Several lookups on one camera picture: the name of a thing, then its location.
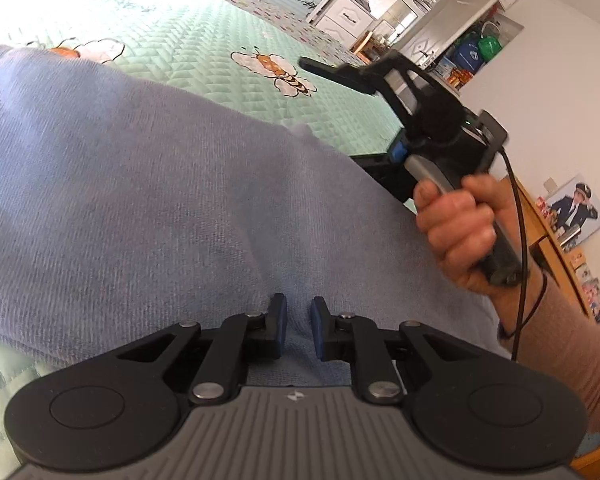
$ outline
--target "green plastic object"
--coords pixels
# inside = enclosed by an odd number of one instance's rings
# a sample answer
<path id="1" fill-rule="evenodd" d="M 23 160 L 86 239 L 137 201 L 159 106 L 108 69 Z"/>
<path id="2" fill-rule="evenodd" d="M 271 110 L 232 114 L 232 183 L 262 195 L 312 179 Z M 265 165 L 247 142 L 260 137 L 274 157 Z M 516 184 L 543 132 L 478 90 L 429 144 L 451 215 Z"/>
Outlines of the green plastic object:
<path id="1" fill-rule="evenodd" d="M 498 41 L 498 38 L 493 36 L 487 36 L 478 41 L 478 50 L 486 62 L 491 61 L 499 51 L 502 50 L 502 46 Z"/>

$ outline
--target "dark suit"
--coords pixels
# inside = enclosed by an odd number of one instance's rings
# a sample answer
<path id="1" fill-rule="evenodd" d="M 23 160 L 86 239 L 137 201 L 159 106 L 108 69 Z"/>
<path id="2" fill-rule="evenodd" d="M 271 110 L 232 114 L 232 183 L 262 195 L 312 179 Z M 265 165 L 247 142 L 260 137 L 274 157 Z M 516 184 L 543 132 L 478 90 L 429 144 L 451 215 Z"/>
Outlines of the dark suit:
<path id="1" fill-rule="evenodd" d="M 564 229 L 567 230 L 569 227 L 576 224 L 582 227 L 587 218 L 593 218 L 594 220 L 598 218 L 598 210 L 595 207 L 592 205 L 587 206 L 585 204 L 578 204 L 578 210 L 576 211 L 576 214 L 573 216 L 571 223 L 567 225 L 572 206 L 572 196 L 565 196 L 564 198 L 558 200 L 558 202 L 554 202 L 554 204 L 551 206 L 551 210 L 558 213 L 558 218 L 555 223 L 556 229 L 564 227 Z"/>

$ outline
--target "human hand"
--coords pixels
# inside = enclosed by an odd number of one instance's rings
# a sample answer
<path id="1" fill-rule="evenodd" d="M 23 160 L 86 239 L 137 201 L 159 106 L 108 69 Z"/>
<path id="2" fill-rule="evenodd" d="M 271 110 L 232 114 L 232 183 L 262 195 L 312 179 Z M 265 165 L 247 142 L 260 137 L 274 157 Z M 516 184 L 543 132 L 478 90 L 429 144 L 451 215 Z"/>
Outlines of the human hand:
<path id="1" fill-rule="evenodd" d="M 518 215 L 508 182 L 498 182 L 490 175 L 468 176 L 462 180 L 461 190 L 441 196 L 435 184 L 423 181 L 413 198 L 418 228 L 429 238 L 440 269 L 453 283 L 491 297 L 510 290 L 490 285 L 475 267 L 493 247 L 495 219 L 512 243 L 520 244 Z"/>

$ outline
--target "towel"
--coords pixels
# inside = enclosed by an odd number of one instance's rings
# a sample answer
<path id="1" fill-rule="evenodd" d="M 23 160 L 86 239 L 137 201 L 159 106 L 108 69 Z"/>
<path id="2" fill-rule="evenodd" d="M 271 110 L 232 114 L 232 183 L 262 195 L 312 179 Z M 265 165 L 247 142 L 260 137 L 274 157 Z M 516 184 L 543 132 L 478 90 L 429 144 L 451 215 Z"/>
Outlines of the towel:
<path id="1" fill-rule="evenodd" d="M 0 46 L 1 340 L 68 364 L 276 292 L 285 355 L 252 367 L 254 384 L 349 381 L 315 357 L 314 296 L 500 348 L 492 306 L 443 277 L 414 215 L 307 126 Z"/>

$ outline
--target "finger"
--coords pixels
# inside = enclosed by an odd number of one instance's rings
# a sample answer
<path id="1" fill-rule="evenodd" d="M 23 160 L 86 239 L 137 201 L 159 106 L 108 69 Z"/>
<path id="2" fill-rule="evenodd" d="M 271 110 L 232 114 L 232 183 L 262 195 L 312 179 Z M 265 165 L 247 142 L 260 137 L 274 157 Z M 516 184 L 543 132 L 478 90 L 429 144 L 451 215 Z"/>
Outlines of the finger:
<path id="1" fill-rule="evenodd" d="M 441 266 L 446 274 L 457 280 L 491 251 L 496 241 L 493 226 L 487 226 L 476 234 L 469 235 L 446 252 Z"/>
<path id="2" fill-rule="evenodd" d="M 489 174 L 469 175 L 462 179 L 462 187 L 495 210 L 511 206 L 513 193 L 507 180 L 497 181 Z"/>
<path id="3" fill-rule="evenodd" d="M 440 197 L 440 190 L 430 180 L 419 182 L 413 190 L 413 201 L 418 211 L 426 208 L 438 197 Z"/>
<path id="4" fill-rule="evenodd" d="M 441 196 L 416 216 L 416 225 L 423 233 L 443 224 L 460 213 L 475 209 L 475 198 L 467 190 L 457 190 Z"/>
<path id="5" fill-rule="evenodd" d="M 476 209 L 465 211 L 449 222 L 433 227 L 427 233 L 429 244 L 436 256 L 443 256 L 454 246 L 472 234 L 479 234 L 491 226 L 494 220 L 493 209 L 481 204 Z"/>

